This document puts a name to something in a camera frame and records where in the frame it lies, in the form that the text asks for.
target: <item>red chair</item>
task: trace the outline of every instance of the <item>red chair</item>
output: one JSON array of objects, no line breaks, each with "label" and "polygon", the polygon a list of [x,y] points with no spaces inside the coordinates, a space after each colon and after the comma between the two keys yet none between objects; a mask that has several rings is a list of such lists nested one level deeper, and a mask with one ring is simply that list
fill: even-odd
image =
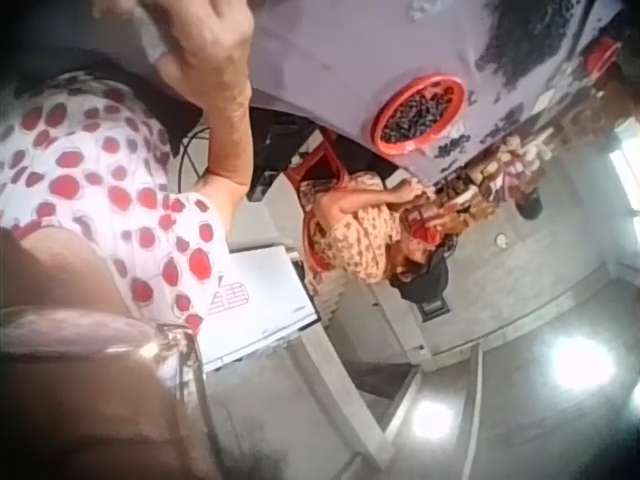
[{"label": "red chair", "polygon": [[[342,186],[349,180],[349,174],[344,168],[344,165],[342,165],[338,159],[333,147],[335,134],[326,128],[320,128],[320,134],[322,135],[322,142],[320,142],[320,145],[307,155],[299,165],[291,167],[285,172],[285,176],[296,191],[296,194],[298,194],[298,198],[300,198],[300,184],[303,182],[304,176],[311,167],[321,160],[329,162],[331,171],[337,179],[335,186]],[[321,274],[331,270],[332,266],[322,255],[313,250],[313,246],[311,244],[311,228],[313,228],[316,221],[313,210],[304,213],[304,217],[302,219],[302,246],[304,249],[304,256],[311,271],[314,274]]]}]

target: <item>light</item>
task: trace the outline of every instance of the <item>light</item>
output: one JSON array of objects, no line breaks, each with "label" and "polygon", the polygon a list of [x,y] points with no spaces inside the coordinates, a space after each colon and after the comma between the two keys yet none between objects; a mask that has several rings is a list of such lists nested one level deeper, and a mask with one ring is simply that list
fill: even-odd
[{"label": "light", "polygon": [[422,438],[438,440],[451,431],[453,412],[441,403],[423,401],[413,414],[413,431]]},{"label": "light", "polygon": [[596,342],[580,337],[558,343],[553,367],[558,382],[572,390],[604,385],[614,373],[609,353]]},{"label": "light", "polygon": [[144,347],[138,350],[138,353],[142,355],[144,358],[153,358],[160,351],[158,348],[158,344],[155,342],[147,343]]},{"label": "light", "polygon": [[[625,150],[630,152],[635,151],[635,146],[632,146],[631,150],[629,150],[628,147]],[[629,200],[631,208],[640,210],[640,187],[638,186],[638,180],[627,161],[628,157],[625,157],[620,150],[612,152],[609,154],[609,157],[611,158],[611,163],[613,163],[613,167],[620,178],[622,188]]]},{"label": "light", "polygon": [[640,413],[640,383],[636,385],[631,394],[631,407],[636,413]]}]

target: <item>polka dot shirt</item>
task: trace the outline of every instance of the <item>polka dot shirt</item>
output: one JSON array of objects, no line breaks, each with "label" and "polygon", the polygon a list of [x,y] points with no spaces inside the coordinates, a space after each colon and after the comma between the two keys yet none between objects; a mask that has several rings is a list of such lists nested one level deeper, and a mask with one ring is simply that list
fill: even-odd
[{"label": "polka dot shirt", "polygon": [[0,122],[0,225],[84,237],[131,312],[198,330],[229,261],[222,220],[169,193],[164,128],[122,85],[59,77]]}]

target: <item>person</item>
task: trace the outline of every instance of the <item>person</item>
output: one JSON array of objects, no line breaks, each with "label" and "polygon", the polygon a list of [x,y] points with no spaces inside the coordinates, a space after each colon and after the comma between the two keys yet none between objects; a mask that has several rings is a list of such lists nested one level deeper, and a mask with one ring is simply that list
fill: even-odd
[{"label": "person", "polygon": [[467,172],[489,202],[513,201],[518,214],[527,221],[542,214],[538,184],[544,170],[539,160],[526,161],[517,135],[505,138],[495,153],[473,162]]},{"label": "person", "polygon": [[393,276],[409,280],[426,264],[439,236],[409,224],[406,214],[427,196],[415,179],[387,189],[372,172],[352,175],[347,185],[328,191],[321,181],[300,187],[302,207],[317,220],[310,232],[315,254],[365,283]]},{"label": "person", "polygon": [[207,315],[252,174],[253,17],[243,1],[154,5],[176,45],[158,73],[211,127],[207,171],[169,192],[167,131],[104,75],[69,72],[18,98],[0,120],[3,307],[72,305],[196,331]]},{"label": "person", "polygon": [[[137,3],[96,5],[126,14]],[[70,71],[26,91],[4,88],[3,330],[30,307],[58,312],[52,332],[67,308],[97,324],[127,317],[196,332],[207,314],[252,173],[253,16],[242,0],[154,5],[174,40],[156,67],[173,94],[204,111],[208,169],[190,191],[169,191],[171,115],[151,113],[164,109],[121,72]],[[0,348],[0,357],[0,456],[16,478],[281,478],[278,462],[261,454],[212,464],[185,406],[140,355],[34,362]]]}]

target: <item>ceiling light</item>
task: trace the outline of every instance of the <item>ceiling light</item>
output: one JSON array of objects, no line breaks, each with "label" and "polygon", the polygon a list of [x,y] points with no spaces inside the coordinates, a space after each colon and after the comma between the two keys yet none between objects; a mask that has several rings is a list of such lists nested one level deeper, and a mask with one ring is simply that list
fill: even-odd
[{"label": "ceiling light", "polygon": [[422,438],[438,440],[451,431],[453,411],[441,403],[423,401],[413,414],[413,431]]},{"label": "ceiling light", "polygon": [[158,347],[158,344],[155,342],[151,342],[138,350],[138,353],[140,353],[140,355],[142,355],[144,358],[153,358],[158,354],[159,351],[160,348]]},{"label": "ceiling light", "polygon": [[604,385],[614,373],[613,362],[606,349],[581,337],[558,342],[553,367],[558,382],[572,390]]},{"label": "ceiling light", "polygon": [[637,413],[640,413],[640,383],[636,385],[636,388],[631,394],[631,407]]}]

